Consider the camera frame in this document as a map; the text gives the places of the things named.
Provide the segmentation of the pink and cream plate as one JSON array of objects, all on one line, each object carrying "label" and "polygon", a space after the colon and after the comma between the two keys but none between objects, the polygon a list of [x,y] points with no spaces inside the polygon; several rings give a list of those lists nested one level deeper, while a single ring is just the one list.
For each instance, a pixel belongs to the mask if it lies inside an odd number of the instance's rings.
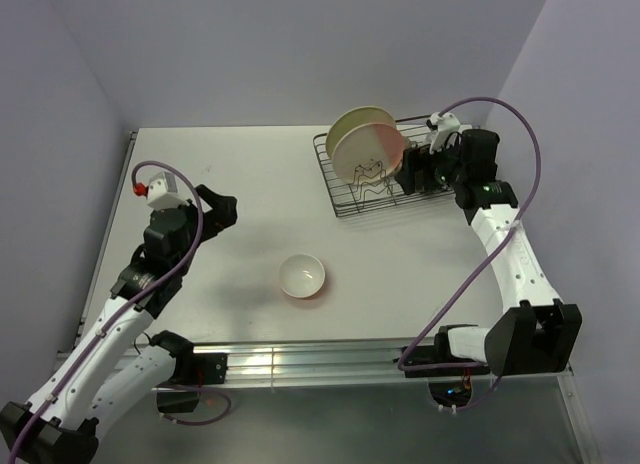
[{"label": "pink and cream plate", "polygon": [[347,184],[377,183],[393,174],[405,149],[406,141],[394,126],[363,124],[336,145],[331,157],[333,171]]}]

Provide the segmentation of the green and cream plate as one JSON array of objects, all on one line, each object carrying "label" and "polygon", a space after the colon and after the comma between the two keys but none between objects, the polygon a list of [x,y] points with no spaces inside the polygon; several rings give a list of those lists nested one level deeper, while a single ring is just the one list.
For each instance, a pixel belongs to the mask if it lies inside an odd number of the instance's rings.
[{"label": "green and cream plate", "polygon": [[354,128],[370,123],[383,123],[396,126],[396,121],[393,116],[381,107],[362,106],[351,109],[339,117],[329,128],[325,141],[327,155],[329,157],[333,156],[337,145],[348,132]]}]

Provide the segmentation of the white bowl orange outside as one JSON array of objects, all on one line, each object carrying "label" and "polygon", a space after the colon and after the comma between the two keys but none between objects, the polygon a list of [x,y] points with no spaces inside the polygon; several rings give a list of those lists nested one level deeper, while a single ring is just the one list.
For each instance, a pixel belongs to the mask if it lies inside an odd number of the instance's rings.
[{"label": "white bowl orange outside", "polygon": [[323,288],[326,270],[315,256],[295,254],[282,262],[278,277],[280,289],[286,295],[296,299],[307,299]]}]

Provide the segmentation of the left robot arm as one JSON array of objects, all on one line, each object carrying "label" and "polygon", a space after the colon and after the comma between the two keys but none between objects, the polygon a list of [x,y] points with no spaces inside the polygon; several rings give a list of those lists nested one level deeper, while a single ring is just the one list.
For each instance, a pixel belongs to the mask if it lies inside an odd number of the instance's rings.
[{"label": "left robot arm", "polygon": [[106,431],[149,390],[165,385],[195,391],[201,361],[188,339],[170,331],[115,369],[129,346],[182,287],[197,247],[237,221],[237,200],[204,185],[150,215],[143,241],[110,296],[64,364],[24,404],[7,403],[1,434],[10,462],[88,463]]}]

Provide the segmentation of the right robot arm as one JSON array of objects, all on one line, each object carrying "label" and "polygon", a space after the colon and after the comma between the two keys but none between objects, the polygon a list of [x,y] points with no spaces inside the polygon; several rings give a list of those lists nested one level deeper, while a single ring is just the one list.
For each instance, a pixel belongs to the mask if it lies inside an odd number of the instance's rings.
[{"label": "right robot arm", "polygon": [[450,300],[456,302],[486,268],[492,269],[502,299],[502,314],[489,328],[443,326],[425,358],[418,356],[418,342],[412,342],[398,360],[405,373],[485,367],[497,377],[550,374],[569,362],[582,315],[545,277],[522,224],[525,208],[511,185],[497,178],[499,142],[498,134],[469,126],[437,131],[428,145],[410,150],[403,163],[401,187],[452,189],[486,251]]}]

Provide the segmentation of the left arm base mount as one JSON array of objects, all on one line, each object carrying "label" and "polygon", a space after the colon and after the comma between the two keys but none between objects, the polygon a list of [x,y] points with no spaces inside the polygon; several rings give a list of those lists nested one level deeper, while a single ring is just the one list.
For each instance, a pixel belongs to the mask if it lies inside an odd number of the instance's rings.
[{"label": "left arm base mount", "polygon": [[[225,383],[228,368],[226,353],[196,353],[191,362],[171,378],[171,385],[203,389]],[[156,407],[162,414],[182,419],[204,406],[215,411],[227,407],[225,398],[210,392],[179,391],[165,388],[156,393]]]}]

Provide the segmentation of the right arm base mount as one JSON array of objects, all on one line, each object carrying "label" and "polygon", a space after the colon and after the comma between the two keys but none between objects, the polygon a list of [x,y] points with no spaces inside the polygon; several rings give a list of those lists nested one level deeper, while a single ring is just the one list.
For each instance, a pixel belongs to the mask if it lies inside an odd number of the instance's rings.
[{"label": "right arm base mount", "polygon": [[416,347],[402,364],[401,372],[408,379],[428,380],[431,398],[445,408],[466,407],[473,395],[472,378],[491,373],[486,365],[471,365],[469,359],[454,358],[436,345]]}]

